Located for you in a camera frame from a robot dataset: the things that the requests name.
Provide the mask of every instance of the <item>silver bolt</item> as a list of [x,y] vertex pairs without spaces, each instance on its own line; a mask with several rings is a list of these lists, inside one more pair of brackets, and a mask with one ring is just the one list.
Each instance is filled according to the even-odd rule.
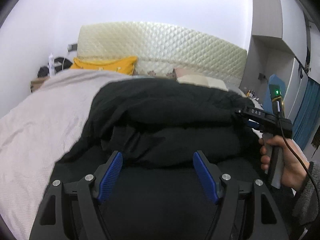
[[255,184],[257,184],[258,186],[262,186],[263,182],[261,179],[256,179]]
[[87,176],[84,177],[85,180],[90,181],[93,179],[93,175],[92,174],[88,174]]
[[54,185],[55,187],[60,185],[60,180],[56,179],[54,182],[52,182],[52,185]]
[[229,180],[229,179],[231,179],[231,176],[229,175],[229,174],[223,174],[222,175],[222,178],[224,179],[224,180]]

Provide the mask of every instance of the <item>white blanket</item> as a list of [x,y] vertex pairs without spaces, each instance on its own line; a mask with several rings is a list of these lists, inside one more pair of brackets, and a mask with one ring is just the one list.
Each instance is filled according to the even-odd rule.
[[95,94],[130,78],[67,70],[0,119],[0,214],[18,240],[29,239],[54,164],[79,139]]

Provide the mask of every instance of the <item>hand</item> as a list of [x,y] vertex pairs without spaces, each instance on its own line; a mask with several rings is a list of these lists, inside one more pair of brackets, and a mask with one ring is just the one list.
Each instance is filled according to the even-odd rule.
[[[309,168],[309,162],[306,161],[298,148],[295,146],[294,142],[291,139],[286,139],[289,146],[294,150],[294,152],[300,157],[300,159],[303,161],[305,166]],[[264,145],[263,139],[260,138],[259,143],[261,145]],[[284,154],[284,170],[281,178],[281,183],[284,186],[291,187],[295,191],[300,190],[302,183],[304,179],[306,178],[306,171],[300,164],[300,162],[297,160],[297,158],[293,155],[293,153],[289,150],[289,148],[286,146],[283,138],[281,136],[274,136],[273,138],[266,141],[267,144],[272,146],[280,146],[283,149]],[[266,156],[267,149],[266,147],[262,146],[260,149],[260,153],[262,155],[261,157],[261,169],[267,170],[269,168],[270,164],[270,157]]]

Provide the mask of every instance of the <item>white bottle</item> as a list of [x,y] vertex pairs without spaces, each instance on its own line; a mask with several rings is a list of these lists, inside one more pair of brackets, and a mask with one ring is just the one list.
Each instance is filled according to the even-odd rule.
[[49,56],[49,76],[54,76],[56,74],[56,71],[54,69],[54,57],[53,54],[51,53]]

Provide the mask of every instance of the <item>yellow pillow pattern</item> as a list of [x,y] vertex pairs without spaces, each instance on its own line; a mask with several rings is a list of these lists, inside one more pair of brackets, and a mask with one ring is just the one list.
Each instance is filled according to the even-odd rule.
[[84,61],[77,57],[73,59],[74,64],[70,69],[91,69],[91,70],[109,70],[122,74],[132,75],[134,70],[134,63],[138,57],[125,57],[117,60],[92,60]]

